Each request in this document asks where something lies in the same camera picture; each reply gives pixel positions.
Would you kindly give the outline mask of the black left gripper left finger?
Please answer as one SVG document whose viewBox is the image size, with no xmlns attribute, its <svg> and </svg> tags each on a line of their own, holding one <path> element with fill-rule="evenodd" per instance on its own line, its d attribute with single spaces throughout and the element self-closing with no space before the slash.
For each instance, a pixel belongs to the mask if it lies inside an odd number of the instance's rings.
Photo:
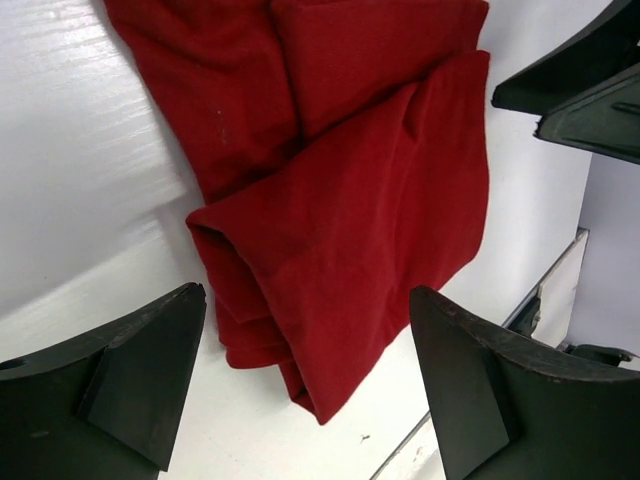
<svg viewBox="0 0 640 480">
<path fill-rule="evenodd" d="M 187 283 L 1 364 L 4 479 L 156 479 L 169 468 L 206 294 Z"/>
</svg>

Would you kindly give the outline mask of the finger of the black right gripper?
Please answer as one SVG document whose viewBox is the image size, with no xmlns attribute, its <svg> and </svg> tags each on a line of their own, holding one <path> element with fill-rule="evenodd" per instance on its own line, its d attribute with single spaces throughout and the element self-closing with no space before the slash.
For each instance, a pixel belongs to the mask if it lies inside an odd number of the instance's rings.
<svg viewBox="0 0 640 480">
<path fill-rule="evenodd" d="M 499 84 L 492 105 L 547 113 L 639 62 L 639 0 L 616 0 L 555 50 Z"/>
<path fill-rule="evenodd" d="M 543 115 L 535 137 L 637 164 L 639 66 L 627 68 Z"/>
</svg>

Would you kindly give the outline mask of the red t shirt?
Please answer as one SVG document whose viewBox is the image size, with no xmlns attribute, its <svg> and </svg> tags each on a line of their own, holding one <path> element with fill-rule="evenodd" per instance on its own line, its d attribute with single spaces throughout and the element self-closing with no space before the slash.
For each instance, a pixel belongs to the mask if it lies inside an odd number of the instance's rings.
<svg viewBox="0 0 640 480">
<path fill-rule="evenodd" d="M 328 422 L 477 254 L 484 1 L 109 1 L 204 204 L 186 220 L 230 366 Z"/>
</svg>

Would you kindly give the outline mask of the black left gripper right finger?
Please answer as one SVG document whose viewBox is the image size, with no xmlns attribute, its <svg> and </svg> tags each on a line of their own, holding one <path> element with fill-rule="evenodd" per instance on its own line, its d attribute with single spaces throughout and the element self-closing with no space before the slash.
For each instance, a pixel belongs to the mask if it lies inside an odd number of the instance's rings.
<svg viewBox="0 0 640 480">
<path fill-rule="evenodd" d="M 635 479 L 630 352 L 549 347 L 418 287 L 410 323 L 449 479 Z"/>
</svg>

